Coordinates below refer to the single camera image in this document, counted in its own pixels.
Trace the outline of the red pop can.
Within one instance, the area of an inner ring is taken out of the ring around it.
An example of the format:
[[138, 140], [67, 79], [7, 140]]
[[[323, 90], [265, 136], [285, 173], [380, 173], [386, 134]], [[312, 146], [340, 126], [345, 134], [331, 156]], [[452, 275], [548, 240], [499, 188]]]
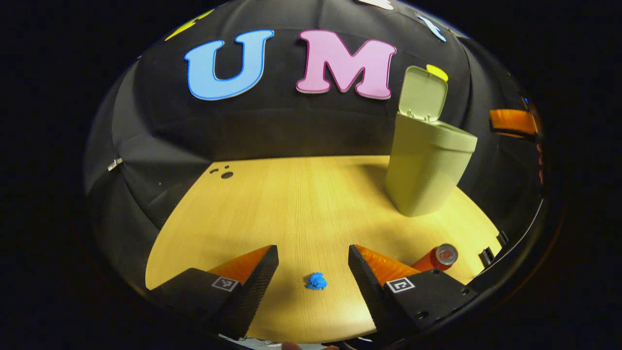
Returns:
[[455, 246], [451, 244], [441, 244], [434, 247], [426, 255], [418, 259], [418, 261], [411, 264], [411, 268], [420, 272], [433, 269], [446, 271], [458, 260], [458, 256], [458, 250]]

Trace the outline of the wooden desktop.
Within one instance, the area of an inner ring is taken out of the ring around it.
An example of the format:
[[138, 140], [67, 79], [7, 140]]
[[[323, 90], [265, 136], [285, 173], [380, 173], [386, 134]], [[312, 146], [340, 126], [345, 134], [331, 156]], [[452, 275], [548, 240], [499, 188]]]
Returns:
[[[497, 254], [498, 229], [459, 188], [438, 211], [400, 214], [384, 192], [389, 157], [290, 157], [214, 162], [165, 221], [146, 264], [148, 289], [187, 268], [204, 271], [267, 245], [278, 268], [247, 336], [328, 343], [364, 336], [375, 324], [348, 266], [357, 244], [412, 264], [453, 244], [449, 275], [468, 283]], [[324, 273], [324, 290], [305, 288]]]

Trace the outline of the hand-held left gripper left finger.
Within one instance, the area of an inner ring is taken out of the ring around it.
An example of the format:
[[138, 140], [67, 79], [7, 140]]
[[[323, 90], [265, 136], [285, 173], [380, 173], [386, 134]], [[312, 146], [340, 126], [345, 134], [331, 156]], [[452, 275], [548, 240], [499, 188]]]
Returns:
[[238, 340], [246, 336], [277, 267], [278, 248], [267, 245], [209, 271], [187, 268], [149, 295], [205, 331]]

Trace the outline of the black backdrop cloth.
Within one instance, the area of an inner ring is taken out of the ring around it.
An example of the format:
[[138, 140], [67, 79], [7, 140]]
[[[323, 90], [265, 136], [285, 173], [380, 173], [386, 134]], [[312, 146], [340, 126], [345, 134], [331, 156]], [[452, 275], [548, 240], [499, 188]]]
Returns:
[[[449, 76], [440, 119], [478, 138], [458, 188], [515, 246], [542, 203], [538, 152], [532, 141], [491, 132], [488, 119], [491, 109], [535, 111], [529, 94], [471, 35], [421, 7], [391, 3], [387, 10], [355, 0], [232, 0], [166, 34], [120, 74], [95, 114], [84, 161], [94, 240], [116, 273], [146, 288], [148, 255], [164, 222], [216, 161], [388, 155], [404, 71], [426, 63]], [[216, 77], [235, 77], [243, 63], [235, 37], [255, 30], [274, 31], [257, 84], [227, 99], [194, 97], [185, 53], [222, 40]], [[306, 30], [335, 33], [351, 54], [373, 39], [395, 47], [391, 97], [364, 97], [354, 85], [340, 92], [329, 67], [331, 89], [298, 91]], [[108, 172], [115, 158], [123, 163]]]

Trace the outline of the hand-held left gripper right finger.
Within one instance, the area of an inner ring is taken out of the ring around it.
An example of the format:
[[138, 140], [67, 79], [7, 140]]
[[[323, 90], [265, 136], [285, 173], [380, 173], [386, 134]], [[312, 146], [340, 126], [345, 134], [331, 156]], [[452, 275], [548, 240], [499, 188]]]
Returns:
[[442, 270], [420, 272], [360, 245], [349, 246], [348, 266], [375, 324], [378, 343], [434, 332], [480, 295]]

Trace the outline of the pale green desktop garbage bin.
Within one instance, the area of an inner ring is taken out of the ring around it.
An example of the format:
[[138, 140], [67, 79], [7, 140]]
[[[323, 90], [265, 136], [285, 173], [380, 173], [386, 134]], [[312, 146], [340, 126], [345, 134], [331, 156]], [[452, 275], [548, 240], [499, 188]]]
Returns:
[[442, 208], [476, 149], [475, 135], [440, 120], [447, 93], [447, 82], [431, 71], [406, 69], [384, 181], [389, 199], [404, 216]]

